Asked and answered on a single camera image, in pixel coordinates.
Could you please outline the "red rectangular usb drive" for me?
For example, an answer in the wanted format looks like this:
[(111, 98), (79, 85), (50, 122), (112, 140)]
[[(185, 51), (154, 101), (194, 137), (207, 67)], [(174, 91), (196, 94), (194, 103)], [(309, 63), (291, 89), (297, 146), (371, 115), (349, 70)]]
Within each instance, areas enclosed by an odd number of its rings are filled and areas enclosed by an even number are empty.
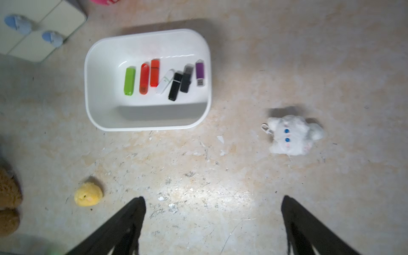
[(159, 84), (159, 59), (152, 59), (150, 65), (150, 86), (157, 87)]

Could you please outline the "purple usb drive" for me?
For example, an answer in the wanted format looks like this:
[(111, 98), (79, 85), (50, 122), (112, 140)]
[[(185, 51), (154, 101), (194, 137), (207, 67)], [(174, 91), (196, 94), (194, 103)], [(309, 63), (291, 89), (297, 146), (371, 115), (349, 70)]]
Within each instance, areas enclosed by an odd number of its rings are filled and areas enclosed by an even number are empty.
[(199, 59), (195, 63), (195, 73), (196, 73), (196, 81), (198, 87), (204, 86), (204, 79), (205, 79), (205, 69), (204, 69), (204, 61)]

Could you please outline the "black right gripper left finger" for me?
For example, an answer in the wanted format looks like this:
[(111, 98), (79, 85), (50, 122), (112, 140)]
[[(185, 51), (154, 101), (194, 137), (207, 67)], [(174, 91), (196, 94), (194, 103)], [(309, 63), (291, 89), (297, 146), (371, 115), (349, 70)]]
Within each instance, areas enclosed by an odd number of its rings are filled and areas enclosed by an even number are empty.
[(145, 214), (145, 199), (143, 197), (132, 199), (68, 254), (138, 255)]

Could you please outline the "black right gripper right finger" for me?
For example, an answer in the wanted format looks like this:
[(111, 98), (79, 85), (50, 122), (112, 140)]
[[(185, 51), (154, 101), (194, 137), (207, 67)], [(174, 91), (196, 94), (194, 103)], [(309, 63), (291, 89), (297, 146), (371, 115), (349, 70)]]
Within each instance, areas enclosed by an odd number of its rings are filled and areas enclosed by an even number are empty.
[(284, 196), (281, 212), (289, 255), (359, 254), (292, 197)]

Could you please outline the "white usb drive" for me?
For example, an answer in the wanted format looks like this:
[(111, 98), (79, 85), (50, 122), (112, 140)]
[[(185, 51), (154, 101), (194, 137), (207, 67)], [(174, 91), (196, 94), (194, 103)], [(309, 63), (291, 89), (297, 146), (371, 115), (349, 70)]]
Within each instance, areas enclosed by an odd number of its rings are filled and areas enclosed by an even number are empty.
[(175, 71), (173, 69), (170, 69), (165, 73), (163, 78), (158, 83), (158, 86), (156, 87), (156, 93), (158, 95), (161, 95), (164, 93), (166, 88), (169, 86), (169, 84), (173, 80), (174, 74), (175, 74)]

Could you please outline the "black usb drive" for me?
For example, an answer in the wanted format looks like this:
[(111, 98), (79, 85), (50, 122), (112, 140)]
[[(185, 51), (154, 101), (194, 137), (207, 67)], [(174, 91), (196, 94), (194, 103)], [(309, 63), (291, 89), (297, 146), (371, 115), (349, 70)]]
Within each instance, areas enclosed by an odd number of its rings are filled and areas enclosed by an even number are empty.
[(192, 64), (187, 64), (184, 67), (181, 85), (180, 85), (180, 92), (183, 92), (183, 93), (189, 92), (193, 70), (194, 70), (194, 66)]
[(174, 74), (171, 89), (170, 89), (169, 96), (168, 96), (168, 99), (170, 101), (176, 101), (178, 92), (180, 90), (182, 77), (183, 77), (182, 73), (176, 72)]

